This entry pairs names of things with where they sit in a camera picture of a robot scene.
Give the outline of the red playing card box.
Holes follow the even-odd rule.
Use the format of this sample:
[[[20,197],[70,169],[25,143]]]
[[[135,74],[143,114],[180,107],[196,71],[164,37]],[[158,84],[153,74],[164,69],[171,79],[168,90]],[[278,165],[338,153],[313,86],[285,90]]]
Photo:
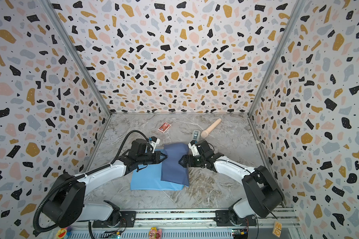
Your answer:
[[[170,123],[164,122],[158,127],[158,131],[162,132],[162,133],[165,133],[170,127],[171,127]]]

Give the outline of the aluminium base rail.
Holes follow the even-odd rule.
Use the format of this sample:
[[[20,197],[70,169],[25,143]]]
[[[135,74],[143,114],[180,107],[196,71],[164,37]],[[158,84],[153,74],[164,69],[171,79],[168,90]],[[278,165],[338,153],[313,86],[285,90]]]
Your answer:
[[[92,225],[96,239],[146,239],[152,227],[162,230],[163,239],[302,239],[301,226],[291,208],[276,208],[265,218],[248,216],[240,226],[216,221],[227,219],[227,209],[131,209],[121,211],[121,223],[107,227]],[[272,234],[274,223],[282,224],[280,238]]]

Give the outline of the beige microphone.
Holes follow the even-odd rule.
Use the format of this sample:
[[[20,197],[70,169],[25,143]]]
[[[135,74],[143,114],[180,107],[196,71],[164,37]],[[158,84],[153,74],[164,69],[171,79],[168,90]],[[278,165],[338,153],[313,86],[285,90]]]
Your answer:
[[[201,137],[206,138],[210,135],[210,133],[221,123],[222,119],[217,119],[213,124],[211,124],[207,129],[201,132]]]

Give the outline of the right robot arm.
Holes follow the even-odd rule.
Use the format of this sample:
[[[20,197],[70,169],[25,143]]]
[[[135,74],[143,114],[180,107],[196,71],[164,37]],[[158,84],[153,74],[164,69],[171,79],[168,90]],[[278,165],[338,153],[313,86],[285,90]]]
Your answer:
[[[184,155],[179,160],[179,165],[184,168],[206,168],[224,174],[243,186],[246,198],[236,201],[229,207],[227,219],[217,217],[217,222],[229,222],[240,226],[246,222],[245,218],[248,216],[267,217],[284,201],[282,190],[264,166],[256,168],[245,166],[230,160],[221,153],[210,157],[204,154]]]

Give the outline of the colourful smiley toy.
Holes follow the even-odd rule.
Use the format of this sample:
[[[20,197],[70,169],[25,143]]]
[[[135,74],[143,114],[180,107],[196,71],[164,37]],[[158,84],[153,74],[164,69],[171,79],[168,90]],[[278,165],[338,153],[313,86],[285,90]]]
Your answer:
[[[55,235],[55,239],[68,239],[72,233],[72,227],[59,229]]]

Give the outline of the pink yellow figure toy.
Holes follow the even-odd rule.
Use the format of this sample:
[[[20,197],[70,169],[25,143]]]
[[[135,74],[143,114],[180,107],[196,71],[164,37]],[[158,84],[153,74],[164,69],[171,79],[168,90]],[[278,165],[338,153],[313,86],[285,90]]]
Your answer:
[[[149,231],[149,239],[162,239],[162,230],[152,227]]]

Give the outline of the grey tape dispenser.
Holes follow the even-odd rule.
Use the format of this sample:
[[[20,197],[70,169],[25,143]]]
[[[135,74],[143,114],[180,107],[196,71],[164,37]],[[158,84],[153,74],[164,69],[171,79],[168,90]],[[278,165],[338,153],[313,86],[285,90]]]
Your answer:
[[[194,131],[192,132],[192,140],[194,140],[194,141],[199,141],[199,139],[200,139],[200,134],[201,134],[201,131],[199,131],[199,130],[194,130]]]

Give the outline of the aluminium left corner post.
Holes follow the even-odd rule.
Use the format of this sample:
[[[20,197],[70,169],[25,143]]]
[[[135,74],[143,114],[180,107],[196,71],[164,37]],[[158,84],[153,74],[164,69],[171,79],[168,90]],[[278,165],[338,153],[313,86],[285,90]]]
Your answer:
[[[96,97],[99,105],[107,115],[107,117],[111,117],[112,113],[107,107],[105,100],[101,96],[99,90],[96,87],[95,82],[93,81],[89,71],[87,70],[85,64],[83,63],[81,57],[79,56],[74,44],[71,42],[67,31],[65,30],[61,20],[58,18],[57,13],[54,11],[54,8],[50,1],[39,1],[41,7],[43,8],[44,12],[46,13],[47,17],[53,24],[54,28],[56,29],[57,33],[59,34],[62,42],[64,43],[67,51],[71,55],[72,59],[76,63],[79,71],[83,74],[85,80],[87,81],[88,85],[91,87],[91,90]]]

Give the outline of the aluminium right corner post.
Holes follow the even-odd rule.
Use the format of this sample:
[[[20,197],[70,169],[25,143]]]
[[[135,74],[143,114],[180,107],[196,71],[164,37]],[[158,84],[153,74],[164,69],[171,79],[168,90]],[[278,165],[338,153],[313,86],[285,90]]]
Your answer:
[[[253,103],[249,109],[249,112],[248,112],[248,116],[251,117],[254,115],[255,113],[255,108],[257,107],[257,105],[259,104],[260,102],[260,99],[261,99],[261,95],[263,94],[263,92],[265,91],[265,87],[267,86],[267,84],[269,83],[270,81],[270,78],[271,78],[271,75],[273,74],[273,71],[276,67],[276,64],[278,62],[278,60],[280,59],[281,57],[281,54],[285,48],[285,45],[288,41],[288,38],[293,30],[293,27],[294,27],[294,24],[295,22],[297,21],[297,18],[298,16],[300,15],[304,5],[305,5],[306,1],[305,0],[297,0],[296,1],[296,4],[291,12],[291,15],[290,15],[290,19],[288,20],[288,23],[285,27],[285,30],[280,38],[280,41],[277,45],[277,48],[271,58],[271,61],[269,63],[269,66],[266,70],[266,73],[264,75],[264,79],[262,80],[260,86],[258,87],[258,91],[257,91],[257,94],[256,96],[254,97],[254,100],[253,100]]]

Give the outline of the blue wrapping paper sheet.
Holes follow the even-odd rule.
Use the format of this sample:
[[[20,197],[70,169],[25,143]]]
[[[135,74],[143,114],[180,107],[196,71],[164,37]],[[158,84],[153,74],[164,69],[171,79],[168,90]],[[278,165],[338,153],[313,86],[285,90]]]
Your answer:
[[[159,152],[168,156],[160,164],[149,165],[140,171],[134,171],[131,179],[131,190],[181,191],[189,187],[188,169],[179,164],[182,156],[187,155],[189,148],[178,142],[167,144]]]

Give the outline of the aluminium corner post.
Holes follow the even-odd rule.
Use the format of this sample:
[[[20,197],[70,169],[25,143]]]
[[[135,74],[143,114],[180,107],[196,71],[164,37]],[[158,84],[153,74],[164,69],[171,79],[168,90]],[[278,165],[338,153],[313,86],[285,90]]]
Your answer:
[[[96,97],[99,105],[107,115],[107,117],[111,117],[112,113],[107,107],[105,100],[101,96],[99,90],[96,87],[95,82],[93,81],[89,71],[87,70],[85,64],[83,63],[81,57],[79,56],[74,44],[71,42],[67,31],[65,30],[61,20],[58,18],[57,13],[54,11],[54,8],[50,1],[39,1],[41,7],[43,8],[44,12],[46,13],[47,17],[53,24],[54,28],[56,29],[57,33],[59,34],[62,42],[64,43],[67,51],[71,55],[72,59],[76,63],[79,71],[83,74],[85,80],[87,81],[88,85],[91,87],[91,90]]]
[[[296,4],[291,12],[291,15],[290,15],[290,19],[288,20],[288,23],[285,27],[285,30],[280,38],[280,41],[277,45],[277,48],[271,58],[271,61],[269,63],[269,66],[266,70],[266,73],[264,75],[264,79],[262,80],[260,86],[258,87],[258,91],[257,91],[257,94],[256,96],[254,97],[254,100],[253,100],[253,103],[249,109],[249,112],[248,112],[248,116],[251,117],[254,115],[255,113],[255,108],[257,107],[257,105],[259,104],[260,102],[260,99],[261,99],[261,95],[263,94],[263,92],[265,91],[265,87],[267,86],[267,84],[269,83],[270,81],[270,78],[271,78],[271,75],[273,74],[273,71],[276,67],[276,64],[278,62],[278,60],[280,59],[281,57],[281,54],[285,48],[285,45],[288,41],[288,38],[293,30],[293,27],[294,27],[294,24],[295,22],[297,21],[297,18],[298,16],[300,15],[304,5],[305,5],[306,1],[305,0],[297,0],[296,1]]]

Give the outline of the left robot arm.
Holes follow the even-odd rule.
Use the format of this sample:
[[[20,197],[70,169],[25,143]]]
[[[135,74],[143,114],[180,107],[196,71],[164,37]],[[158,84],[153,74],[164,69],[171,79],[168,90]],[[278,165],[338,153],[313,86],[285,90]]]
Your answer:
[[[160,164],[167,156],[156,150],[156,137],[136,139],[129,150],[111,163],[83,174],[59,176],[35,211],[33,227],[37,232],[66,228],[75,222],[100,221],[107,227],[121,223],[120,208],[110,201],[89,203],[85,197],[94,189],[151,164]]]

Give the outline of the wooden letter block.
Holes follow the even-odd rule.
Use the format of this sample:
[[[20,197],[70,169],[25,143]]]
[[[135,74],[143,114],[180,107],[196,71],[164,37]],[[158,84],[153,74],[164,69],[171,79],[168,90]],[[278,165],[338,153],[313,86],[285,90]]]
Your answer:
[[[274,223],[272,234],[278,238],[280,238],[282,232],[282,224],[278,221]]]

